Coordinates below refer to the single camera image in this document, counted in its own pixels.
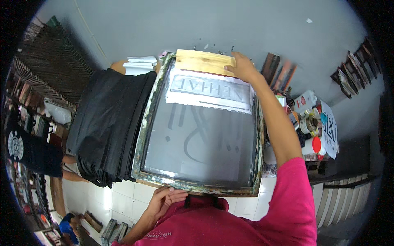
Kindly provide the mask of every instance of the stack of black t-shirts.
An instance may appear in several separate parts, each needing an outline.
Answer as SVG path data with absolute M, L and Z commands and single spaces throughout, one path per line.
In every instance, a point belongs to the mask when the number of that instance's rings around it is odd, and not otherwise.
M 135 143 L 155 79 L 155 72 L 130 76 L 110 68 L 92 75 L 67 140 L 83 178 L 100 187 L 132 180 Z

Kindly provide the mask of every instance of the red lid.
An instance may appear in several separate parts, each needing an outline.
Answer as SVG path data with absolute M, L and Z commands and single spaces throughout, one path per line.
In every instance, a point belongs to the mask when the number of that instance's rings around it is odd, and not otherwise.
M 322 148 L 322 143 L 320 141 L 319 137 L 314 137 L 312 140 L 312 148 L 315 153 L 318 153 L 320 149 Z

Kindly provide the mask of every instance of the printed graphic on t-shirt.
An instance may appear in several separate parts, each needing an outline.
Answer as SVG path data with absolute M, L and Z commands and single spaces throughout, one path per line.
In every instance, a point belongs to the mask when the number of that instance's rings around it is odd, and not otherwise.
M 8 152 L 14 161 L 20 161 L 23 157 L 23 140 L 17 131 L 9 133 Z
M 144 239 L 158 240 L 167 238 L 168 236 L 171 236 L 171 232 L 151 231 L 144 237 Z

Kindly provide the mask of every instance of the white cable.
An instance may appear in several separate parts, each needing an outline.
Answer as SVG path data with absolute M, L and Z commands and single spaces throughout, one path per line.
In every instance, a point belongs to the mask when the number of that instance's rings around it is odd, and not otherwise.
M 101 47 L 100 47 L 98 41 L 96 40 L 95 35 L 92 33 L 92 31 L 90 30 L 89 26 L 87 25 L 86 20 L 85 20 L 84 16 L 82 15 L 81 9 L 79 8 L 78 3 L 76 2 L 76 0 L 74 0 L 74 3 L 75 3 L 75 6 L 76 6 L 76 8 L 77 8 L 77 10 L 78 10 L 78 12 L 79 12 L 79 15 L 81 16 L 82 20 L 83 20 L 84 23 L 85 23 L 85 26 L 86 26 L 88 32 L 90 33 L 90 37 L 92 37 L 93 40 L 95 41 L 96 47 L 97 47 L 97 48 L 99 49 L 99 51 L 101 52 L 102 56 L 104 56 L 104 59 L 107 61 L 107 63 L 108 63 L 109 65 L 111 65 L 111 63 L 110 63 L 110 62 L 108 61 L 108 59 L 107 59 L 107 56 L 104 54 L 104 51 L 101 49 Z

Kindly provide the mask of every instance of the pink t-shirt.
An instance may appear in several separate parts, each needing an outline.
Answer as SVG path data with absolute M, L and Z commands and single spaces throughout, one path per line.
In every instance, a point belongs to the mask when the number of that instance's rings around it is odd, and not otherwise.
M 278 170 L 269 211 L 260 221 L 212 206 L 175 203 L 135 245 L 316 245 L 312 189 L 305 162 L 294 158 Z

